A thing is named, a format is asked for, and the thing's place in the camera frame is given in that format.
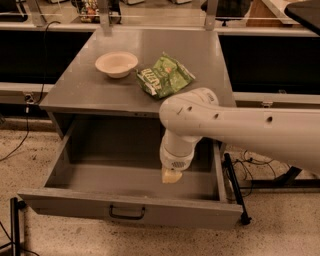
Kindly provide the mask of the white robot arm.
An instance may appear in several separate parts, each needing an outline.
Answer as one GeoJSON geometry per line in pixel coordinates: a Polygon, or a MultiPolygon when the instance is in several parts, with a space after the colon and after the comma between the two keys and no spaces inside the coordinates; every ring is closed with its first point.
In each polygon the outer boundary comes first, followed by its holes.
{"type": "Polygon", "coordinates": [[[204,137],[320,173],[319,110],[224,107],[213,91],[198,88],[167,98],[159,118],[164,183],[181,179],[204,137]]]}

